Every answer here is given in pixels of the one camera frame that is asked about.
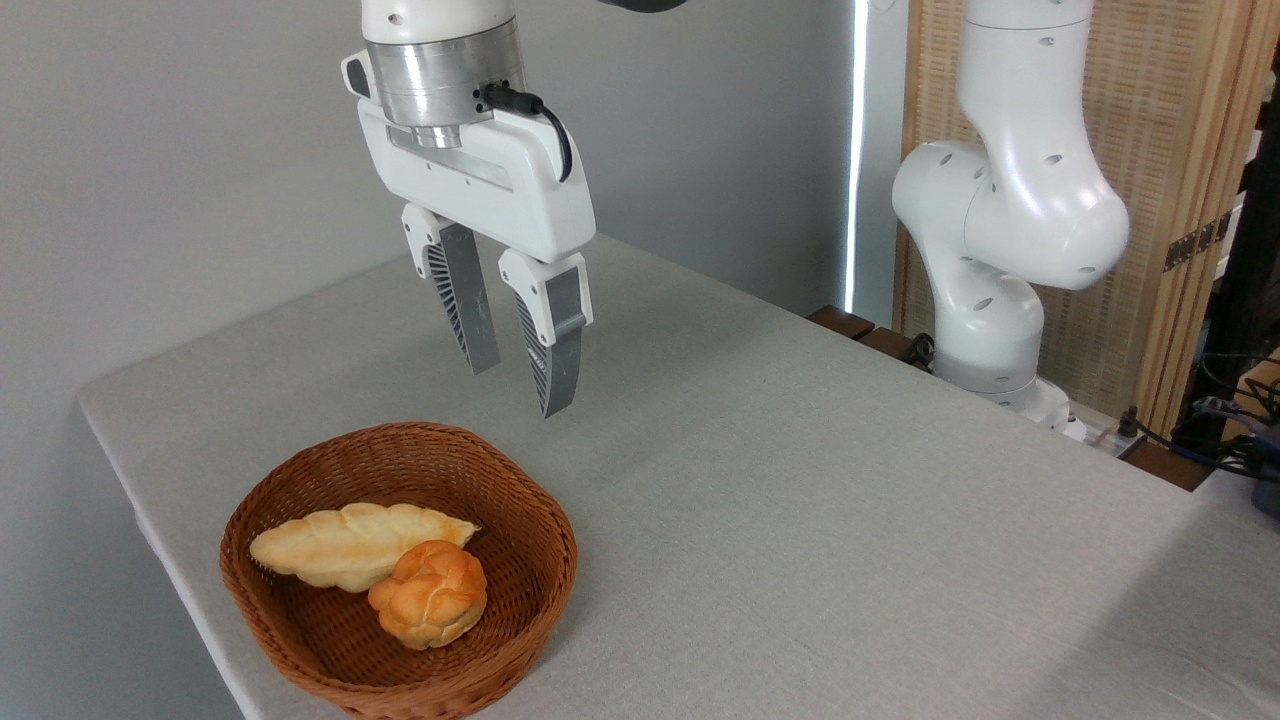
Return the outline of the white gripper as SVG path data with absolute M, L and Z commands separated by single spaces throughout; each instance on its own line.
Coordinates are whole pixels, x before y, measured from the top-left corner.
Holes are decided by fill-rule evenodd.
M 462 126 L 460 147 L 429 147 L 384 117 L 371 70 L 366 51 L 343 60 L 378 176 L 408 202 L 401 224 L 419 275 L 436 291 L 477 375 L 500 355 L 472 231 L 512 247 L 500 255 L 500 275 L 515 293 L 541 415 L 553 416 L 573 402 L 582 329 L 593 323 L 585 260 L 576 251 L 595 237 L 596 218 L 577 149 L 561 182 L 556 127 L 502 110 Z

